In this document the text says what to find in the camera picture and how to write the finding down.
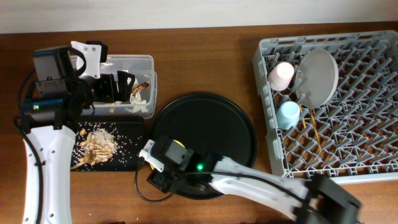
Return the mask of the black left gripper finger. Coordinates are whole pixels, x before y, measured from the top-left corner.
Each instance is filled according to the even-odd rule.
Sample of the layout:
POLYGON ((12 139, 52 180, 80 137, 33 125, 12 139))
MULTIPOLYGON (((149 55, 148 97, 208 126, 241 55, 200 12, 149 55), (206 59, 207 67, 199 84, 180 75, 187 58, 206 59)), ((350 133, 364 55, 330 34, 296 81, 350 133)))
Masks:
POLYGON ((135 76, 129 72, 117 71, 117 86, 119 93, 131 93, 134 84, 135 76))
POLYGON ((130 98, 132 83, 128 82, 117 82, 117 101, 127 101, 130 98))

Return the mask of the white tissue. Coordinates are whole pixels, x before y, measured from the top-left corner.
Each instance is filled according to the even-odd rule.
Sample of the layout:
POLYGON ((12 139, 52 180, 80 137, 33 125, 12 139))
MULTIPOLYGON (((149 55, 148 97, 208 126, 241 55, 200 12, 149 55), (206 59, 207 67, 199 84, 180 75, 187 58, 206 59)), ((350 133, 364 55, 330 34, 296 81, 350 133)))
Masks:
MULTIPOLYGON (((135 78, 134 80, 134 84, 132 87, 138 85, 139 83, 137 82, 137 79, 135 78)), ((143 113, 147 113, 148 109, 146 108, 146 106, 144 106, 144 104, 147 103, 146 100, 143 100, 141 98, 141 92, 139 92, 136 96, 131 96, 129 98, 129 102, 130 104, 137 104, 137 106, 133 106, 132 109, 126 108, 126 111, 130 112, 130 113, 138 113, 138 112, 143 112, 143 113)))

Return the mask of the gold snack wrapper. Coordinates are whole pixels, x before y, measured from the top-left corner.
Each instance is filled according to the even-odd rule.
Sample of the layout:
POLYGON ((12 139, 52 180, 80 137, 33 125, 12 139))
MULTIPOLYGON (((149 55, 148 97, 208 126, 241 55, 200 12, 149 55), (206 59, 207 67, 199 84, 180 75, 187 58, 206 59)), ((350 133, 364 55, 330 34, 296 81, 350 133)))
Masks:
POLYGON ((134 86, 131 91, 131 96, 136 96, 139 92, 141 92, 143 89, 149 86, 150 86, 149 82, 143 82, 134 86))

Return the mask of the yellow bowl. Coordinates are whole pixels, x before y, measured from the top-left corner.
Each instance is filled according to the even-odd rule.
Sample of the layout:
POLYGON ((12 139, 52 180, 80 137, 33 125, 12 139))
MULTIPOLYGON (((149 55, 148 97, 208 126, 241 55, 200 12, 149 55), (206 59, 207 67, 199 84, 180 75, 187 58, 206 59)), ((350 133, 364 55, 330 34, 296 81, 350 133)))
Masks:
POLYGON ((158 159, 165 167, 179 169, 187 154, 183 145, 173 139, 158 139, 151 155, 158 159))

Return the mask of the blue plastic cup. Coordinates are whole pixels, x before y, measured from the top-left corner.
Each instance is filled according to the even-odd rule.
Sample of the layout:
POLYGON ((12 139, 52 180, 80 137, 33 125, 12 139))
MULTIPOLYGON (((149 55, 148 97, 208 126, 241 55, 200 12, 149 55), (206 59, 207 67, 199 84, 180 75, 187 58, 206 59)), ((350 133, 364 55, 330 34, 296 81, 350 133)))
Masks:
POLYGON ((300 107, 296 102, 286 101, 281 104, 276 113, 277 124, 280 129, 290 129, 299 123, 300 107))

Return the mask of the pink plastic cup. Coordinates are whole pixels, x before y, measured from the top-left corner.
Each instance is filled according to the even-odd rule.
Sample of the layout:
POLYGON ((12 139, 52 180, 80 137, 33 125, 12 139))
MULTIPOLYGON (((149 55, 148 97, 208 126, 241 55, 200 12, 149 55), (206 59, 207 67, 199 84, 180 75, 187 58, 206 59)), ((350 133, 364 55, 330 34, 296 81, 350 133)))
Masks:
POLYGON ((294 67, 288 62, 278 63, 268 74, 270 87, 275 91, 285 90, 294 75, 294 67))

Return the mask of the wooden chopstick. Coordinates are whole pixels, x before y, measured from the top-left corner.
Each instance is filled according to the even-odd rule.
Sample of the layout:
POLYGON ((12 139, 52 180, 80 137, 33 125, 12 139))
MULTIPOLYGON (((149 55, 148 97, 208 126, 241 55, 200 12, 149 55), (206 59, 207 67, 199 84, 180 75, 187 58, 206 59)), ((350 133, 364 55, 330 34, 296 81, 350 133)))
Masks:
POLYGON ((311 121, 312 121, 312 124, 313 124, 313 129, 314 129, 315 137, 316 137, 317 144, 318 144, 318 151, 317 152, 320 152, 322 147, 321 147, 321 143, 320 143, 320 137, 318 135, 317 123, 315 121, 315 117, 313 115, 312 109, 310 109, 310 118, 311 118, 311 121))
MULTIPOLYGON (((298 95, 297 92, 296 92, 296 88, 298 87, 298 86, 297 86, 298 84, 297 84, 297 82, 295 81, 295 80, 296 80, 296 76, 297 76, 297 74, 295 74, 294 77, 292 78, 292 79, 293 79, 293 82, 294 82, 293 89, 294 89, 294 93, 296 94, 297 98, 299 99, 299 95, 298 95)), ((303 115, 302 104, 299 103, 298 105, 299 105, 299 108, 300 108, 300 115, 303 115)), ((303 117, 302 117, 301 120, 302 120, 303 128, 305 129, 305 128, 307 127, 307 125, 306 125, 306 123, 305 123, 304 115, 303 115, 303 117)))

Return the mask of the grey round plate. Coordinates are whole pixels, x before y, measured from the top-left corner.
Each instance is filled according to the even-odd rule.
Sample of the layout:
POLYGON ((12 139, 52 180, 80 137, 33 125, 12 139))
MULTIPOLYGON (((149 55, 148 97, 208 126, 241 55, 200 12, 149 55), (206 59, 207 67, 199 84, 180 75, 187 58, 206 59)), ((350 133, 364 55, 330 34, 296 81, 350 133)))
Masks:
POLYGON ((310 51, 302 59, 295 76, 297 98, 307 108, 318 108, 332 99, 338 84, 338 65, 323 49, 310 51))

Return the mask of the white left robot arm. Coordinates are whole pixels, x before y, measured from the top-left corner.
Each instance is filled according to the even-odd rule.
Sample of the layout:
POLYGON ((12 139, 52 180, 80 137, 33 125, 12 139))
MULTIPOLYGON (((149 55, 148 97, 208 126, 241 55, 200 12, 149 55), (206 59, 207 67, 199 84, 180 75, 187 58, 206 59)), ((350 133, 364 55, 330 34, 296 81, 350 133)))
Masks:
POLYGON ((14 125, 27 155, 23 223, 71 223, 70 163, 75 121, 94 103, 129 99, 135 76, 101 73, 108 46, 71 42, 34 52, 34 69, 18 94, 14 125))

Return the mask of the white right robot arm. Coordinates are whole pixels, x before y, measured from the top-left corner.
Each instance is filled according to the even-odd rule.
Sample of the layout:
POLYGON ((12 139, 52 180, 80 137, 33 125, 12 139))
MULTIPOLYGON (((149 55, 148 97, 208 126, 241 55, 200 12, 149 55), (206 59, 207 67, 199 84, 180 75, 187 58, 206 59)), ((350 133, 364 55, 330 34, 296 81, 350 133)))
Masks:
POLYGON ((167 193, 235 195, 273 208, 295 223, 358 223, 361 202, 330 178, 290 179, 197 153, 167 136, 148 140, 139 157, 154 169, 147 181, 167 193))

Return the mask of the grey dishwasher rack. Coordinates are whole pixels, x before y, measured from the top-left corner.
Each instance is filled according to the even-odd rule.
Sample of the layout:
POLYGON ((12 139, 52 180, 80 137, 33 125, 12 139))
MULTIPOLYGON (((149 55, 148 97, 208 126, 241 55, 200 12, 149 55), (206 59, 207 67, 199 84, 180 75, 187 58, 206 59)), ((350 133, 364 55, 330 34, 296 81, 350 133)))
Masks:
POLYGON ((320 173, 339 184, 397 178, 397 32, 278 37, 259 42, 252 59, 257 92, 266 118, 266 142, 274 175, 309 179, 320 173), (273 90, 268 73, 281 62, 298 67, 312 50, 330 53, 338 65, 332 99, 318 108, 303 107, 296 127, 283 130, 275 117, 286 101, 301 103, 292 81, 273 90), (310 118, 313 111, 321 151, 310 118))

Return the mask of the clear plastic bin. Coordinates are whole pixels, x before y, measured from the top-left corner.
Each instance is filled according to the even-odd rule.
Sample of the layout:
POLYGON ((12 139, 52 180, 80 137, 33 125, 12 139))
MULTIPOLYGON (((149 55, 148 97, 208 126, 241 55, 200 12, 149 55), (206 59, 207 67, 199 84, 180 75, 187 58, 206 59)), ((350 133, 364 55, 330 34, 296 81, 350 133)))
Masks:
POLYGON ((154 59, 150 55, 108 55, 105 63, 99 65, 101 73, 112 73, 118 70, 129 72, 135 76, 133 87, 141 83, 149 86, 141 90, 135 97, 120 103, 94 103, 96 116, 135 115, 149 119, 155 111, 157 99, 157 74, 154 71, 154 59))

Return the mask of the black rectangular tray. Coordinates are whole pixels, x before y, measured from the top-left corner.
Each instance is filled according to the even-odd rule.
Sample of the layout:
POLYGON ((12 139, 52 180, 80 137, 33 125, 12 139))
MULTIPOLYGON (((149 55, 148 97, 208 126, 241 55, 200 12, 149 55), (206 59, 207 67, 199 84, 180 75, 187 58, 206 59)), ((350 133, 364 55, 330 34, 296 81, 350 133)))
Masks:
POLYGON ((86 164, 73 171, 134 171, 137 169, 138 152, 144 145, 144 119, 140 116, 82 116, 76 124, 75 145, 72 150, 70 168, 78 162, 78 132, 82 129, 94 131, 99 128, 111 133, 118 148, 113 157, 93 167, 86 164))

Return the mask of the round black tray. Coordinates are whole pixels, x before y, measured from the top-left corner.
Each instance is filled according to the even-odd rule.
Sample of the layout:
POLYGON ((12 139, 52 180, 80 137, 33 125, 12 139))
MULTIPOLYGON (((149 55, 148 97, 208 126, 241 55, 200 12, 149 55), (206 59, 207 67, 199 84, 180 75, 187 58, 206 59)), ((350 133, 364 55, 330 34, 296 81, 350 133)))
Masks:
POLYGON ((149 138, 168 136, 196 152, 215 152, 253 167, 257 137, 247 114, 231 100, 212 93, 192 93, 165 106, 149 138))

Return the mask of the pile of food scraps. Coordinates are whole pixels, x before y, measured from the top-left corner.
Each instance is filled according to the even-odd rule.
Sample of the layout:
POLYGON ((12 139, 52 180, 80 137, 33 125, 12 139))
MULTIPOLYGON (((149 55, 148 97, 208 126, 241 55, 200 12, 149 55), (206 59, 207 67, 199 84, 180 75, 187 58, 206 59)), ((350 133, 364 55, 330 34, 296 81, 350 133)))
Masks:
POLYGON ((115 137, 103 128, 94 131, 82 128, 78 137, 78 162, 70 170, 77 170, 86 164, 93 167, 97 163, 108 162, 118 148, 115 137))

